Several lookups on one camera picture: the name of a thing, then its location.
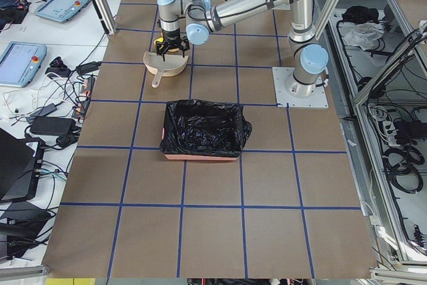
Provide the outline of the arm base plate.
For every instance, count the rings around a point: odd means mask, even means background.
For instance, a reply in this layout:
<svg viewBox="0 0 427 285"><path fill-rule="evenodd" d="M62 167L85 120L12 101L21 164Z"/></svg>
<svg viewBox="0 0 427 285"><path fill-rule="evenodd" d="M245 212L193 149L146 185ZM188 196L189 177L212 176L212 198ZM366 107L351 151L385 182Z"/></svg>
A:
<svg viewBox="0 0 427 285"><path fill-rule="evenodd" d="M294 67L273 67L272 75L278 107L328 109L321 75L311 85L302 85L294 79Z"/></svg>

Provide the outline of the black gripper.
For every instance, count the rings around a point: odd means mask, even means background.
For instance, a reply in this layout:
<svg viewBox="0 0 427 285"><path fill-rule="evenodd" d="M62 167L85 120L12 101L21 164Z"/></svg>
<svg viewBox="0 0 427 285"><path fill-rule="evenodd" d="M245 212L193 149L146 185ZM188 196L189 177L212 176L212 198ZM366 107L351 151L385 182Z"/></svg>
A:
<svg viewBox="0 0 427 285"><path fill-rule="evenodd" d="M182 57L185 57L185 53L190 49L190 44L186 36L181 37L179 29L173 31L166 31L163 29L161 34L163 41L156 41L155 48L156 54L161 56L163 61L165 61L167 48L179 49L182 53Z"/></svg>

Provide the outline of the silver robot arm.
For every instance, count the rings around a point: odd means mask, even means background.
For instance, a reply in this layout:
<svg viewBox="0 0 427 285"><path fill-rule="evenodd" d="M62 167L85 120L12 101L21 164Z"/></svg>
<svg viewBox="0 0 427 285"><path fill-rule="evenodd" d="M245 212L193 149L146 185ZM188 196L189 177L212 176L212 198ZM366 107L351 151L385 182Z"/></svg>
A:
<svg viewBox="0 0 427 285"><path fill-rule="evenodd" d="M162 40L155 44L156 53L161 57L171 50L185 53L190 45L206 43L210 34L283 4L292 13L288 37L297 59L294 81L312 88L320 72L310 69L302 58L320 30L313 23L314 0L223 0L218 5L211 0L157 0Z"/></svg>

